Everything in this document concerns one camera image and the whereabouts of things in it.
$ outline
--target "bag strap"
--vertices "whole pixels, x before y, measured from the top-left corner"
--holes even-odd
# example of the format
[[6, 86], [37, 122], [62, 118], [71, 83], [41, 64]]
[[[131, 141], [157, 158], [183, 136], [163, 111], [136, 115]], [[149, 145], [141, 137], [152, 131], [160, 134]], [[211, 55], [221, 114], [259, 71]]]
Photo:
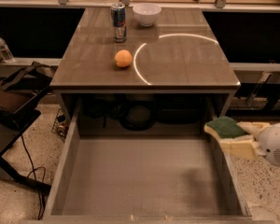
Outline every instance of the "bag strap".
[[33, 62], [32, 65], [30, 65], [29, 67], [20, 70], [20, 72], [11, 81], [5, 84], [1, 83], [0, 90], [7, 91], [10, 87], [14, 86], [15, 84], [18, 84], [24, 76], [36, 70], [36, 68], [38, 67], [49, 67], [49, 66], [46, 64]]

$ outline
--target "black panel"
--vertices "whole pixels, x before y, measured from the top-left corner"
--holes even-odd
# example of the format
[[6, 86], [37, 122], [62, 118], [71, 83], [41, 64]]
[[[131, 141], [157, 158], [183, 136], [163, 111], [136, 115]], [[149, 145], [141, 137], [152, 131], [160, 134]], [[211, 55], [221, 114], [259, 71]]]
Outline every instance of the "black panel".
[[0, 7], [0, 36], [16, 57], [62, 58], [82, 8]]
[[230, 63], [280, 63], [280, 13], [203, 14]]

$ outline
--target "white bowl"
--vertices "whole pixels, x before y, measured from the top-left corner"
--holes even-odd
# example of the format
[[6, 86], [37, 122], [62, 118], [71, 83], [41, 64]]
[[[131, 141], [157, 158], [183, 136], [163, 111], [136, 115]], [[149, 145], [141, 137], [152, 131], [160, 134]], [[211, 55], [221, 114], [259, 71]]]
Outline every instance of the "white bowl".
[[133, 15], [143, 26], [151, 26], [161, 13], [161, 8], [155, 4], [137, 4], [133, 6]]

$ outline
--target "floor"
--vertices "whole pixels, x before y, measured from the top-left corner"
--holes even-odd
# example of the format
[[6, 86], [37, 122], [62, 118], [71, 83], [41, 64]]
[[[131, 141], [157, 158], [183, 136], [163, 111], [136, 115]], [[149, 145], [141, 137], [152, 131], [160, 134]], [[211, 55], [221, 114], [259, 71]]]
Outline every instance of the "floor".
[[[45, 182], [51, 184], [63, 149], [63, 140], [52, 127], [59, 110], [55, 104], [40, 104], [42, 115], [24, 134], [27, 149], [35, 167], [45, 167]], [[28, 175], [31, 164], [21, 140], [4, 156], [21, 174]], [[255, 220], [273, 220], [280, 224], [280, 168], [266, 160], [244, 161], [232, 158], [240, 187]], [[38, 170], [37, 177], [42, 177]], [[38, 195], [35, 191], [0, 180], [0, 224], [20, 224], [25, 219], [37, 219]]]

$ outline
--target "can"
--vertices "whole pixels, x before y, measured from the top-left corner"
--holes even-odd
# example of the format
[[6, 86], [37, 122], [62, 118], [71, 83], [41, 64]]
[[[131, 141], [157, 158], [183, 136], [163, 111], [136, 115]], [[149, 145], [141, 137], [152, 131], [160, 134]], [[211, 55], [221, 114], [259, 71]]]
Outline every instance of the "can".
[[116, 3], [111, 6], [111, 18], [113, 25], [114, 41], [124, 42], [127, 39], [124, 4]]

